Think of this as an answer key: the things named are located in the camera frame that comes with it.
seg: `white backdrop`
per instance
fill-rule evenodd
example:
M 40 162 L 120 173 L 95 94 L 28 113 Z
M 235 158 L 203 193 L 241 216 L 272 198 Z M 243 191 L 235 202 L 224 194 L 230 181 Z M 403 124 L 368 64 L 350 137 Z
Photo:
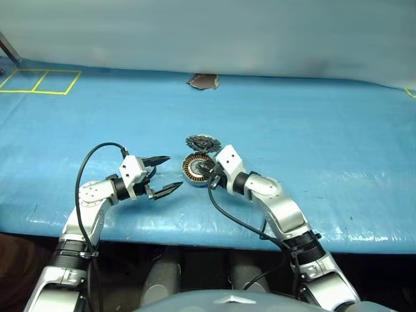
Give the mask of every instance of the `white backdrop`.
M 26 59 L 416 88 L 416 0 L 2 0 Z

